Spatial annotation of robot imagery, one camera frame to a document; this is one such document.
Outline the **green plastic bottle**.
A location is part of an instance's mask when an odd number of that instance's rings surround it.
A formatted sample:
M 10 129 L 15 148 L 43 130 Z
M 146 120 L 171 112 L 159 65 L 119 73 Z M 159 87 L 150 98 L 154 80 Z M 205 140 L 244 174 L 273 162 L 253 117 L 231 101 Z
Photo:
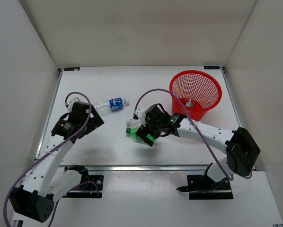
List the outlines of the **green plastic bottle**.
M 135 128 L 129 128 L 127 127 L 126 128 L 126 133 L 127 135 L 130 135 L 135 141 L 137 142 L 143 142 L 143 140 L 141 139 L 141 137 L 139 137 L 136 132 L 139 128 L 138 127 L 135 127 Z M 152 142 L 155 142 L 155 139 L 150 135 L 150 134 L 147 134 L 147 138 L 149 140 L 151 140 Z

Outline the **green label clear bottle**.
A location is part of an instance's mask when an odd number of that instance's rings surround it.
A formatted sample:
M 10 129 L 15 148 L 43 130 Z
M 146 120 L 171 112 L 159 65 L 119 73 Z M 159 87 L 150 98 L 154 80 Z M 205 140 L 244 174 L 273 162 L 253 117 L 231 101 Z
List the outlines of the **green label clear bottle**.
M 135 128 L 135 127 L 139 127 L 140 124 L 141 124 L 140 120 L 136 120 L 136 119 L 128 119 L 128 120 L 126 121 L 127 127 L 133 127 L 133 128 Z

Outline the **blue label clear bottle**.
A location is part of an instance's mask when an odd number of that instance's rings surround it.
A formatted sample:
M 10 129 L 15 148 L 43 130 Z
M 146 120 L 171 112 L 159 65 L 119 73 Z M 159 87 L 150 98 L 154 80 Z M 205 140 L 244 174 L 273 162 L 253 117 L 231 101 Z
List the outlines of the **blue label clear bottle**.
M 103 102 L 94 103 L 93 107 L 100 116 L 106 116 L 123 110 L 125 107 L 129 106 L 129 104 L 130 101 L 128 99 L 118 97 Z

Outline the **black label clear bottle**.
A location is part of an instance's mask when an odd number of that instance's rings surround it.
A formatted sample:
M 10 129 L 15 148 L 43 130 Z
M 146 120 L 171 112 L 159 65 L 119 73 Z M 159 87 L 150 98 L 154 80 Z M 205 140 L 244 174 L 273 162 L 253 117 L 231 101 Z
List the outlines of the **black label clear bottle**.
M 193 101 L 193 100 L 188 100 L 188 101 L 185 102 L 185 106 L 186 106 L 186 107 L 189 107 L 189 108 L 194 108 L 194 106 L 195 106 L 195 101 Z

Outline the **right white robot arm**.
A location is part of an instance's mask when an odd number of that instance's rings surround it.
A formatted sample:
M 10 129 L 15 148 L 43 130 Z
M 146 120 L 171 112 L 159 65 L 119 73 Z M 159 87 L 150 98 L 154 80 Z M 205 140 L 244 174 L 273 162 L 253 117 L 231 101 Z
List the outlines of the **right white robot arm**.
M 190 120 L 182 113 L 170 115 L 161 104 L 154 104 L 147 110 L 137 108 L 133 118 L 141 123 L 136 135 L 149 146 L 159 137 L 173 135 L 203 142 L 208 149 L 215 148 L 225 154 L 223 159 L 210 163 L 191 186 L 178 187 L 180 192 L 210 193 L 234 175 L 245 179 L 252 176 L 260 148 L 245 128 L 225 130 Z

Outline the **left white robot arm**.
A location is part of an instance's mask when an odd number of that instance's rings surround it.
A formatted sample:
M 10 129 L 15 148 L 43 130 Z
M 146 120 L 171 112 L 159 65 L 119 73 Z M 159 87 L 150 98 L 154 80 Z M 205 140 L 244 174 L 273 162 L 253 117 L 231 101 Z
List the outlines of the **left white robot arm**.
M 71 111 L 61 116 L 52 129 L 40 162 L 24 175 L 18 187 L 12 189 L 9 200 L 14 211 L 44 223 L 57 201 L 72 188 L 85 189 L 89 185 L 89 177 L 84 166 L 71 165 L 59 178 L 54 179 L 54 175 L 75 142 L 103 124 L 94 106 L 75 102 Z

